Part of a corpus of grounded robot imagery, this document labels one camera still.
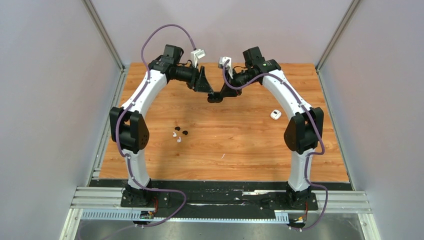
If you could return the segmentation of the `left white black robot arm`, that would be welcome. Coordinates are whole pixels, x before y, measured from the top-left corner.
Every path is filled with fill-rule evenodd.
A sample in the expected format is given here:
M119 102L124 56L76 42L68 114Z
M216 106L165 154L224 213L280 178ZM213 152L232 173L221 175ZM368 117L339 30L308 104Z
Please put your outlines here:
M125 158L128 170L124 197L142 207L153 201L145 160L150 138L145 115L154 99L171 80L185 82L194 92L213 93L205 68L198 66L205 51L196 48L187 63L180 63L183 54L181 47L167 44L163 54L147 65L145 77L132 96L121 107L113 107L109 112L111 137Z

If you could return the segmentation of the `black earbud charging case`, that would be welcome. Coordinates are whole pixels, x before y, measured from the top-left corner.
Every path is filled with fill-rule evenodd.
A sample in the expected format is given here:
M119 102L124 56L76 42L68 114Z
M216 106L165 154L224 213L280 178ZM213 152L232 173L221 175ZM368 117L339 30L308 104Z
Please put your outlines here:
M221 97L221 95L218 94L209 94L207 97L207 101L211 104L217 104L217 103L221 103L223 101L223 98Z

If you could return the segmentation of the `white earbud charging case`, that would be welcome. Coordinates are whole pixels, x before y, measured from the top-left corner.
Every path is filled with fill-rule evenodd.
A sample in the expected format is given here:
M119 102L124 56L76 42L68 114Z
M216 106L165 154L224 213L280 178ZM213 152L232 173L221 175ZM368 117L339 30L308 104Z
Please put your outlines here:
M277 109L273 110L273 111L270 113L270 117L271 117L273 120L278 120L281 116L282 116L282 112L281 112L281 111L279 111L279 110L277 110Z

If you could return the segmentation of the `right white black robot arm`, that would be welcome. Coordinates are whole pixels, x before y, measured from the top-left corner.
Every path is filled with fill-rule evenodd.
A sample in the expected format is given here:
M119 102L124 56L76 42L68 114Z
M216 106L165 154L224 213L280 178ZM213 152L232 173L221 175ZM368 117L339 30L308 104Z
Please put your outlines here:
M323 145L324 112L307 103L289 83L280 64L274 59L266 60L259 47L245 50L243 57L244 69L240 72L234 70L230 57L219 59L224 84L220 91L209 94L207 100L220 103L224 98L240 96L243 88L254 83L275 97L288 119L283 138L291 151L291 166L285 201L290 208L298 209L312 194L309 167L316 148Z

